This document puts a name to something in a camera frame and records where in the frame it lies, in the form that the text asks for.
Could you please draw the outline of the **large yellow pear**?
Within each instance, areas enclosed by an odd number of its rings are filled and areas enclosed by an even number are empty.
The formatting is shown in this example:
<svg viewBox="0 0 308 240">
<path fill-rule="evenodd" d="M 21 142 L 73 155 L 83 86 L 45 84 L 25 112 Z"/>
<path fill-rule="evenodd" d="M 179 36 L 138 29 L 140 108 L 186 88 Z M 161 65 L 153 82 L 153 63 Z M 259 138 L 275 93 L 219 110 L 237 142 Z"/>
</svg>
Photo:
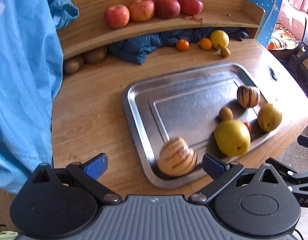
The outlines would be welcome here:
<svg viewBox="0 0 308 240">
<path fill-rule="evenodd" d="M 228 157 L 245 155 L 251 144 L 247 126 L 234 119 L 220 122 L 214 129 L 214 138 L 219 150 Z"/>
</svg>

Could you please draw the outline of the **small yellow pear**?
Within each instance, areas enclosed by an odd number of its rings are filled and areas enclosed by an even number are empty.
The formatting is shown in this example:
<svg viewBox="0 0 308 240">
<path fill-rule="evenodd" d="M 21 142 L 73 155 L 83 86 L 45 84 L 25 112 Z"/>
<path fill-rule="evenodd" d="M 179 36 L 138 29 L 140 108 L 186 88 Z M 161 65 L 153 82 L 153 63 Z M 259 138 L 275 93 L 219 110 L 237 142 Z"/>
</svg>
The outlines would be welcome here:
<svg viewBox="0 0 308 240">
<path fill-rule="evenodd" d="M 272 103 L 261 107 L 257 117 L 258 125 L 265 132 L 275 130 L 282 121 L 282 112 Z"/>
</svg>

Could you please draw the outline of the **striped pepino melon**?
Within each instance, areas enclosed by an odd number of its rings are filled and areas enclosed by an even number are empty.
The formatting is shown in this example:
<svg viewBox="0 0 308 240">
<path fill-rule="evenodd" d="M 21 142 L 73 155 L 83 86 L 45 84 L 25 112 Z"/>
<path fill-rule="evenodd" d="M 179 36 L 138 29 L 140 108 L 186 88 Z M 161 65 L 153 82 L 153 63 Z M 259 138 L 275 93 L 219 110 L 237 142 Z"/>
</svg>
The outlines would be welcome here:
<svg viewBox="0 0 308 240">
<path fill-rule="evenodd" d="M 261 92 L 255 86 L 242 85 L 238 88 L 236 97 L 244 108 L 255 107 L 261 100 Z"/>
<path fill-rule="evenodd" d="M 158 157 L 158 168 L 168 176 L 180 177 L 193 171 L 197 153 L 181 137 L 167 141 Z"/>
</svg>

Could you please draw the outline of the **red cherry tomato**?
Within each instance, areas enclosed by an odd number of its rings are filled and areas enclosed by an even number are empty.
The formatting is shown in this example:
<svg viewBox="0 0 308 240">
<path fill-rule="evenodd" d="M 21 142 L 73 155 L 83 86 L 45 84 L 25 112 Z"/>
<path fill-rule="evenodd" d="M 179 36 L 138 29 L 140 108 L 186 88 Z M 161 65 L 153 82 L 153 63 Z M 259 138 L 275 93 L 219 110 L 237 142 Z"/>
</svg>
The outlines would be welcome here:
<svg viewBox="0 0 308 240">
<path fill-rule="evenodd" d="M 252 132 L 252 125 L 249 122 L 244 122 L 244 124 L 246 125 L 247 129 L 251 133 Z"/>
</svg>

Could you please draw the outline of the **small brown kiwi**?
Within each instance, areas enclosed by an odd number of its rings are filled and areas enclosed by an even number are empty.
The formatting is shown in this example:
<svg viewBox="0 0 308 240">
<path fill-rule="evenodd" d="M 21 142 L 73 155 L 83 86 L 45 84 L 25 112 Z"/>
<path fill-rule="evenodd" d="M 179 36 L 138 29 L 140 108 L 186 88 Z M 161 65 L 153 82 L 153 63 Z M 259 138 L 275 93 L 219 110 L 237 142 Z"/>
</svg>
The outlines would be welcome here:
<svg viewBox="0 0 308 240">
<path fill-rule="evenodd" d="M 220 49 L 220 55 L 222 56 L 222 57 L 229 57 L 230 55 L 231 55 L 231 52 L 230 52 L 230 50 L 228 49 L 228 48 L 221 48 Z"/>
<path fill-rule="evenodd" d="M 219 111 L 219 118 L 221 121 L 232 120 L 233 119 L 232 110 L 227 106 L 222 107 L 221 110 Z"/>
</svg>

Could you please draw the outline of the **small orange mandarin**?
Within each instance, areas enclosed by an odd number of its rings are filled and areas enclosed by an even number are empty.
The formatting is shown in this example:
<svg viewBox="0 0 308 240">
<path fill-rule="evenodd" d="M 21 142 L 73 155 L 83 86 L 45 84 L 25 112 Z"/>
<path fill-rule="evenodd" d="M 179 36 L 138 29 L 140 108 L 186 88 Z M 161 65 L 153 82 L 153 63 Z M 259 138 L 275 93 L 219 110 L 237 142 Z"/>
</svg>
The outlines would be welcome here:
<svg viewBox="0 0 308 240">
<path fill-rule="evenodd" d="M 200 48 L 203 50 L 210 50 L 213 47 L 213 44 L 209 38 L 202 38 L 199 42 Z"/>
</svg>

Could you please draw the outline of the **yellow lemon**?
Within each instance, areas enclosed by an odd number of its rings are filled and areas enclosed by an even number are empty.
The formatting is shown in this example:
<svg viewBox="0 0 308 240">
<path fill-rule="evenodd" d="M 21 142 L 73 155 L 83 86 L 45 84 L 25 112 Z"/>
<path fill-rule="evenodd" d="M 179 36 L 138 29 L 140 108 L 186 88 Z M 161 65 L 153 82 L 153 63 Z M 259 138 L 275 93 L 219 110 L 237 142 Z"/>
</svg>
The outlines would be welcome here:
<svg viewBox="0 0 308 240">
<path fill-rule="evenodd" d="M 216 50 L 227 48 L 229 44 L 229 36 L 223 30 L 215 30 L 211 33 L 210 38 L 213 47 Z"/>
</svg>

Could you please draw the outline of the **black office chair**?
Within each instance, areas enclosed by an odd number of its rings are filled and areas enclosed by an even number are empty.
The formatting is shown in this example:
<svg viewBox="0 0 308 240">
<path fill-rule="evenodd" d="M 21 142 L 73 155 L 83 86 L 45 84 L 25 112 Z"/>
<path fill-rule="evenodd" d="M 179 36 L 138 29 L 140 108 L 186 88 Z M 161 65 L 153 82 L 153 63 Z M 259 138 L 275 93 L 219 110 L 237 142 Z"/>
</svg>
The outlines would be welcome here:
<svg viewBox="0 0 308 240">
<path fill-rule="evenodd" d="M 308 60 L 308 16 L 306 17 L 302 41 L 297 47 L 297 52 L 293 53 L 288 61 L 289 70 L 308 91 L 308 70 L 305 65 L 306 60 Z"/>
</svg>

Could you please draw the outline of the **brown kiwi under shelf left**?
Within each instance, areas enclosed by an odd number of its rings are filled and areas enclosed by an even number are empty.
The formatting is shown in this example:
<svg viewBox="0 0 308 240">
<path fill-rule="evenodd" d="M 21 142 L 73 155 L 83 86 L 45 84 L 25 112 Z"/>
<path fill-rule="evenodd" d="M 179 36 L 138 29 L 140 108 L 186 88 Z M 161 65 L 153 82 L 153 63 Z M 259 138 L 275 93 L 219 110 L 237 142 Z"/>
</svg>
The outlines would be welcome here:
<svg viewBox="0 0 308 240">
<path fill-rule="evenodd" d="M 81 55 L 72 57 L 64 61 L 63 68 L 66 74 L 74 74 L 83 66 L 84 57 Z"/>
</svg>

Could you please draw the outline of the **brown kiwi under shelf right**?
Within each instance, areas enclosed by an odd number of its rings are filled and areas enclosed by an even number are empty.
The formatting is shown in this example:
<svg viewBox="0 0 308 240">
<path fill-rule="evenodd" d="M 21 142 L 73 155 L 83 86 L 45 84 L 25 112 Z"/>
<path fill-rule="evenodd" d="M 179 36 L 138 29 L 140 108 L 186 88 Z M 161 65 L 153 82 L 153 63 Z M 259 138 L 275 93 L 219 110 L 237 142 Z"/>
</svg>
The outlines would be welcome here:
<svg viewBox="0 0 308 240">
<path fill-rule="evenodd" d="M 107 55 L 106 47 L 99 47 L 84 53 L 84 59 L 86 63 L 93 64 L 101 62 Z"/>
</svg>

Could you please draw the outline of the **light blue striped garment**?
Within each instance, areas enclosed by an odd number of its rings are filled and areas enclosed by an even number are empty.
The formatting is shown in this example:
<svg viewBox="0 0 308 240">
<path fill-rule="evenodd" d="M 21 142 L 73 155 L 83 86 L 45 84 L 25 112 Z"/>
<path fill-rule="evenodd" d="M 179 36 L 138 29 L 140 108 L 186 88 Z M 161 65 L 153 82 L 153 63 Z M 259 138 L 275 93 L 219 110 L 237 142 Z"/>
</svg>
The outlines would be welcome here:
<svg viewBox="0 0 308 240">
<path fill-rule="evenodd" d="M 52 163 L 52 104 L 63 80 L 57 31 L 78 18 L 71 0 L 0 0 L 0 189 L 18 193 Z"/>
</svg>

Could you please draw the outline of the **dark blue padded jacket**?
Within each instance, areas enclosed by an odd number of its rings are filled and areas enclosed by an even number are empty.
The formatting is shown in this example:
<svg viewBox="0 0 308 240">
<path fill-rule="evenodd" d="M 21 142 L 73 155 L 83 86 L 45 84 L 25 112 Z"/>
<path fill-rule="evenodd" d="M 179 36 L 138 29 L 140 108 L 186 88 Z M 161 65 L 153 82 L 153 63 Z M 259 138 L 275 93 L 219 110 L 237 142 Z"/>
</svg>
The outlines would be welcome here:
<svg viewBox="0 0 308 240">
<path fill-rule="evenodd" d="M 174 47 L 178 40 L 185 39 L 189 43 L 198 43 L 209 37 L 215 30 L 222 30 L 229 38 L 242 41 L 250 36 L 250 30 L 243 27 L 208 27 L 165 31 L 155 34 L 141 35 L 107 45 L 107 51 L 122 61 L 141 65 L 147 55 L 161 47 Z"/>
</svg>

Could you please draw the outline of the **curved wooden shelf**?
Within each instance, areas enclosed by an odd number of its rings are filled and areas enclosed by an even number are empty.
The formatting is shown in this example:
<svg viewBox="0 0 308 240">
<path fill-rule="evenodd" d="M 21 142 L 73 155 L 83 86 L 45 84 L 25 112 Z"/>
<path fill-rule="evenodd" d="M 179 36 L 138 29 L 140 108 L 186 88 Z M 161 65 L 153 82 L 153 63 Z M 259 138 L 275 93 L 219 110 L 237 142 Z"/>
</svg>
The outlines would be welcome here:
<svg viewBox="0 0 308 240">
<path fill-rule="evenodd" d="M 170 30 L 203 27 L 252 28 L 256 34 L 263 21 L 265 11 L 249 0 L 201 0 L 203 10 L 196 16 L 185 16 L 164 20 L 153 17 L 148 22 L 130 21 L 120 29 L 110 28 L 103 15 L 107 8 L 136 0 L 106 0 L 79 8 L 79 17 L 66 28 L 57 32 L 65 59 L 98 47 L 140 35 Z"/>
</svg>

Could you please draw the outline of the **red apple leftmost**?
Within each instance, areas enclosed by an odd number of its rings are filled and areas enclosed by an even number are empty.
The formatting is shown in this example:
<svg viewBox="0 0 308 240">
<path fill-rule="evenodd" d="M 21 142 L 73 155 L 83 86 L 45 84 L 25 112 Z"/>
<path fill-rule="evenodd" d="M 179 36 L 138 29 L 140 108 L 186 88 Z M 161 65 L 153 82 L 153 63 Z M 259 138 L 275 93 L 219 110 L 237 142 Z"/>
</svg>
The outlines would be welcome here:
<svg viewBox="0 0 308 240">
<path fill-rule="evenodd" d="M 130 18 L 129 9 L 122 4 L 109 7 L 104 12 L 104 20 L 106 24 L 114 29 L 125 27 Z"/>
</svg>

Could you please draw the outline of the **red apple rightmost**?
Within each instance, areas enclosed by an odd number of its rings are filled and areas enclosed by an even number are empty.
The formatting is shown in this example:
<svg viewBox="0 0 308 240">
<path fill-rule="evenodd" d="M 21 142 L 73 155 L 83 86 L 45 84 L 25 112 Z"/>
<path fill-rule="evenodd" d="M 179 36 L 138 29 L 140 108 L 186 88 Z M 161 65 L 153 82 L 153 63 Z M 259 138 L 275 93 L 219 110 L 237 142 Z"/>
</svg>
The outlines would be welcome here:
<svg viewBox="0 0 308 240">
<path fill-rule="evenodd" d="M 203 10 L 203 3 L 200 0 L 178 0 L 181 6 L 181 13 L 194 16 Z"/>
</svg>

